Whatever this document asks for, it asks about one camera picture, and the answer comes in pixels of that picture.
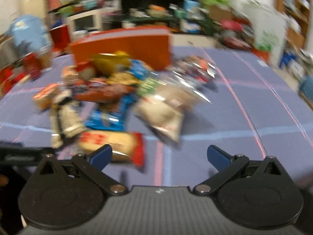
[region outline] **bolt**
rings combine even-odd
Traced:
[[[195,189],[198,193],[208,193],[209,191],[211,191],[211,187],[207,184],[199,184],[196,186]]]
[[[126,188],[121,184],[115,184],[110,186],[110,190],[113,193],[122,193],[126,190]]]

